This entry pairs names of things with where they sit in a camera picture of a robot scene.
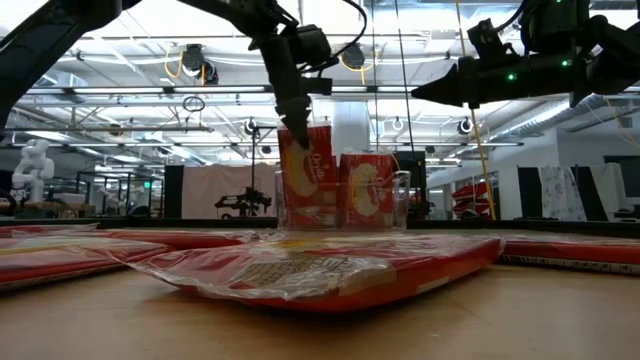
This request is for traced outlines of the white patterned curtain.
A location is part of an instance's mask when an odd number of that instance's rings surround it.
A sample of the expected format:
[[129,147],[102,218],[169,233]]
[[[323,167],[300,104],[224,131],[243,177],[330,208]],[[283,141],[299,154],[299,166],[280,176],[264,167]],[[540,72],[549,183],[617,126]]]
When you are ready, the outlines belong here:
[[560,221],[586,221],[586,212],[570,167],[539,168],[542,216]]

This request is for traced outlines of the long ceiling light rail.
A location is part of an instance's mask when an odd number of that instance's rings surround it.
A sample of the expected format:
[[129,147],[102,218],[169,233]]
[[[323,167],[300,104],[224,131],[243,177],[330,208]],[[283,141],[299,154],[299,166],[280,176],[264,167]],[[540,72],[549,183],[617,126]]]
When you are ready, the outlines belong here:
[[[314,95],[405,94],[415,86],[333,86],[330,90],[312,90]],[[177,87],[35,87],[25,95],[174,95],[174,94],[272,94],[271,85],[253,86],[177,86]]]

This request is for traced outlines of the silver ventilation duct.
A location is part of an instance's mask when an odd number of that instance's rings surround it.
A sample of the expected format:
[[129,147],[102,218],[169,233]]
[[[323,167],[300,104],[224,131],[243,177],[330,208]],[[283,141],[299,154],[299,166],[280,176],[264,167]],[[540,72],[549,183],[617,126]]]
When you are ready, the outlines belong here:
[[504,142],[505,139],[510,136],[524,137],[530,133],[536,133],[590,113],[592,110],[608,106],[609,104],[613,105],[616,101],[623,101],[624,106],[627,106],[630,101],[636,101],[640,105],[640,94],[590,95],[574,108],[569,106],[568,100],[549,102],[498,128],[495,132],[488,135],[483,142]]

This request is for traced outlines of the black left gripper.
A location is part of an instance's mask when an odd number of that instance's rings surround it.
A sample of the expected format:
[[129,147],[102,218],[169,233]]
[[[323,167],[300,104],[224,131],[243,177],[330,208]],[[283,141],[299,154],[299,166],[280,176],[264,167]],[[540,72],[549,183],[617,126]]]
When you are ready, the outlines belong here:
[[303,148],[309,148],[307,119],[311,113],[311,101],[306,97],[312,90],[327,91],[332,88],[330,78],[306,78],[303,73],[321,72],[333,65],[332,57],[318,66],[296,65],[293,61],[286,38],[282,34],[270,34],[258,40],[258,49],[262,55],[269,82],[277,101],[277,113],[289,133]]

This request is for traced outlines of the black curtain panel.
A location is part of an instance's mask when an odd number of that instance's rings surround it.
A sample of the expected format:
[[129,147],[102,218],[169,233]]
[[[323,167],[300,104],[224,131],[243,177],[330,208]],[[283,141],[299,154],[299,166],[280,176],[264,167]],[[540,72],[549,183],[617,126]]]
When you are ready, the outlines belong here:
[[536,167],[518,167],[522,218],[542,216],[542,187],[539,170]]

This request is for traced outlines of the black tall panel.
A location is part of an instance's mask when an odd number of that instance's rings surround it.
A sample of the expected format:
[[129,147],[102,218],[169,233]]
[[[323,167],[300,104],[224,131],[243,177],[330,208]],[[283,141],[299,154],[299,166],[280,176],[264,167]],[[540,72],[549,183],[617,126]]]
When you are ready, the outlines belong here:
[[184,165],[168,165],[164,176],[164,217],[182,218]]

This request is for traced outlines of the black metal cage frame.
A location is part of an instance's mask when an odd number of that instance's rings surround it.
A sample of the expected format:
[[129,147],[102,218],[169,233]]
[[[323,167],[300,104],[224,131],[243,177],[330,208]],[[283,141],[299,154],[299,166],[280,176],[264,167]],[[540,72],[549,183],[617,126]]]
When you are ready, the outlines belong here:
[[165,213],[164,189],[164,179],[155,174],[82,171],[75,176],[73,193],[98,217],[154,218]]

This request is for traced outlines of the black cabinet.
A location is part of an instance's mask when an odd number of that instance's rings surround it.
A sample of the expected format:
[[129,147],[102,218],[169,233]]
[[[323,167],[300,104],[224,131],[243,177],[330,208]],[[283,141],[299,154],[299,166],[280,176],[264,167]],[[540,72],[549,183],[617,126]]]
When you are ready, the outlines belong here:
[[426,201],[425,153],[398,151],[394,153],[399,169],[410,173],[409,210],[410,220],[424,220],[429,212]]

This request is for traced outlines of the clear plastic bin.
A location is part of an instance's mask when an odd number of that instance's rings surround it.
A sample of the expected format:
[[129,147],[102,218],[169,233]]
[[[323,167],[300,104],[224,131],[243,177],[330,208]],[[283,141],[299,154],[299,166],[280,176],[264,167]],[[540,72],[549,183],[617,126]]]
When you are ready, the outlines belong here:
[[297,231],[403,231],[407,228],[409,210],[410,174],[406,171],[394,172],[393,187],[393,225],[388,229],[347,229],[342,226],[340,207],[340,183],[336,185],[335,206],[292,208],[286,204],[282,173],[275,173],[275,211],[277,228]]

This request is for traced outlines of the beige cloth partition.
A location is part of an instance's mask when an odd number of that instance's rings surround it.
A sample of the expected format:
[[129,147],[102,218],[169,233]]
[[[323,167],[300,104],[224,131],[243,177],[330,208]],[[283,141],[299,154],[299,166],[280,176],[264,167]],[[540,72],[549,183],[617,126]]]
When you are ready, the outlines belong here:
[[250,187],[251,165],[211,165],[184,169],[182,217],[220,219],[214,204],[223,195],[237,195]]

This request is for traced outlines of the red stacked objects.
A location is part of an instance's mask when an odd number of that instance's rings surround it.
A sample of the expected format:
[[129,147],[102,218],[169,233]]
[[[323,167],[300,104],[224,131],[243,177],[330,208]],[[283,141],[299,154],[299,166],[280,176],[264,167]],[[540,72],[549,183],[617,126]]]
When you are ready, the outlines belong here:
[[461,187],[452,194],[452,199],[452,211],[457,218],[491,219],[485,182]]

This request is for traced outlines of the white square column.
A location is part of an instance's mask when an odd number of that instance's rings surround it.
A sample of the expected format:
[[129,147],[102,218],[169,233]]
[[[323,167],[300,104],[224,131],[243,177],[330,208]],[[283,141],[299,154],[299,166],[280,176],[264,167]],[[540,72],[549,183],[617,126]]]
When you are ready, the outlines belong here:
[[334,154],[351,150],[368,150],[371,123],[366,102],[337,102],[334,104],[332,125],[332,147]]

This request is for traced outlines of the plain white curtain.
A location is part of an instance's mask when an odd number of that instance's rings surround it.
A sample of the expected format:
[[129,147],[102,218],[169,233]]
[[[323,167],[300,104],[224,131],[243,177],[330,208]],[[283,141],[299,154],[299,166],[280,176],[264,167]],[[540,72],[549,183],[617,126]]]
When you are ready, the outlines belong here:
[[609,221],[614,219],[615,212],[630,209],[619,164],[606,163],[604,165],[591,166],[590,171],[597,194]]

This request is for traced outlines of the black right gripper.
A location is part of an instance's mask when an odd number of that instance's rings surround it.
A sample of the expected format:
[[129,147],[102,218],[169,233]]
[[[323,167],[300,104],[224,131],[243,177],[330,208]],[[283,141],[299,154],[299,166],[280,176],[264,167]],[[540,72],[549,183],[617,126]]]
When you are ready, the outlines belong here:
[[506,63],[490,64],[469,56],[458,59],[441,78],[411,91],[416,99],[477,109],[481,104],[528,96],[530,64],[516,56]]

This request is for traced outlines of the wooden workbench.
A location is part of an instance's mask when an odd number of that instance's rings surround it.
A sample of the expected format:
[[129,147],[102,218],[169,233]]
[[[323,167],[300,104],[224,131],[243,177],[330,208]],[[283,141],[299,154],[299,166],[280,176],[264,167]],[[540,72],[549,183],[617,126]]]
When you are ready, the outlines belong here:
[[26,202],[13,206],[0,202],[0,217],[15,219],[78,219],[94,216],[95,206],[89,204],[67,204],[58,202]]

